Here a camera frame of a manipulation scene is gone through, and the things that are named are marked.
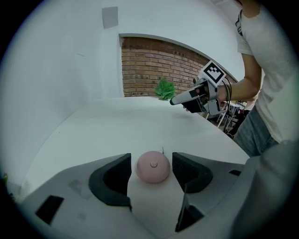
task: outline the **blue jeans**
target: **blue jeans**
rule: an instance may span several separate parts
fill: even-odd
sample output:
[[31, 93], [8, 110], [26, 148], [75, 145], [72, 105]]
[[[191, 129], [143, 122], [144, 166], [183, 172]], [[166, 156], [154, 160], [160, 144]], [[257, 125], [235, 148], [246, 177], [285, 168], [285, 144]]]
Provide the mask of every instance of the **blue jeans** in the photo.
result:
[[268, 148], [278, 144], [270, 135], [256, 107], [251, 110], [238, 128], [234, 141], [249, 157], [259, 156]]

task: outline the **brick wall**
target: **brick wall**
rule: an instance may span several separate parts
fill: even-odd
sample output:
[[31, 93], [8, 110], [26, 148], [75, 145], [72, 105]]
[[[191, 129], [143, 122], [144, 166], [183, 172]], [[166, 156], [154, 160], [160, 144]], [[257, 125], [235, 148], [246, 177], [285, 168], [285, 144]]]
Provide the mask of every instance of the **brick wall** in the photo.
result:
[[[141, 37], [125, 37], [122, 45], [124, 96], [155, 96], [162, 78], [173, 82], [176, 94], [193, 87], [200, 69], [209, 62], [206, 57], [187, 48]], [[224, 82], [236, 81], [227, 74]]]

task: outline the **ceiling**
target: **ceiling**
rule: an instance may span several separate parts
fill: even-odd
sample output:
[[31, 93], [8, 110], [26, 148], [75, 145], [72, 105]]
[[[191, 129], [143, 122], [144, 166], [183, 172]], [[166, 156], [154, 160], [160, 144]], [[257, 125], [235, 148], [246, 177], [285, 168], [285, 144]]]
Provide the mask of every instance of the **ceiling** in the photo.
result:
[[217, 6], [232, 22], [235, 23], [240, 12], [240, 7], [234, 0], [210, 0], [215, 6]]

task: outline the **black fisheye border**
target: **black fisheye border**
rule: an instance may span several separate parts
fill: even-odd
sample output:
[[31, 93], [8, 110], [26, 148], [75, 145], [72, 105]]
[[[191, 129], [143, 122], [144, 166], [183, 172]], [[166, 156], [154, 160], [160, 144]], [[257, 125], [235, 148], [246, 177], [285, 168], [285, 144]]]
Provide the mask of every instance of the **black fisheye border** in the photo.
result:
[[[13, 38], [15, 32], [25, 20], [25, 18], [41, 3], [40, 0], [29, 1], [5, 1], [2, 3], [1, 18], [1, 59], [8, 47], [9, 42]], [[274, 15], [296, 52], [299, 55], [299, 34], [297, 31], [298, 10], [294, 1], [260, 1]], [[297, 215], [299, 211], [299, 180], [293, 187], [280, 212], [262, 229], [257, 231], [251, 238], [259, 238], [266, 236], [267, 238], [291, 237], [298, 234]], [[42, 238], [42, 236], [34, 230], [28, 221], [20, 214], [16, 205], [11, 201], [7, 191], [0, 182], [0, 199], [1, 199], [1, 217], [2, 217], [2, 235], [10, 237], [27, 236], [29, 238]]]

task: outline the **pink round object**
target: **pink round object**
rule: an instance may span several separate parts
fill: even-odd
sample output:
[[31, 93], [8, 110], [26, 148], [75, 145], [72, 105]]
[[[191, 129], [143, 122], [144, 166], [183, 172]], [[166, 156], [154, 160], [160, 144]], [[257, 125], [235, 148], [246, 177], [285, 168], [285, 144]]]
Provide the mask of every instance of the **pink round object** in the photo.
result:
[[168, 177], [170, 164], [164, 154], [149, 151], [138, 159], [136, 173], [146, 183], [160, 183]]

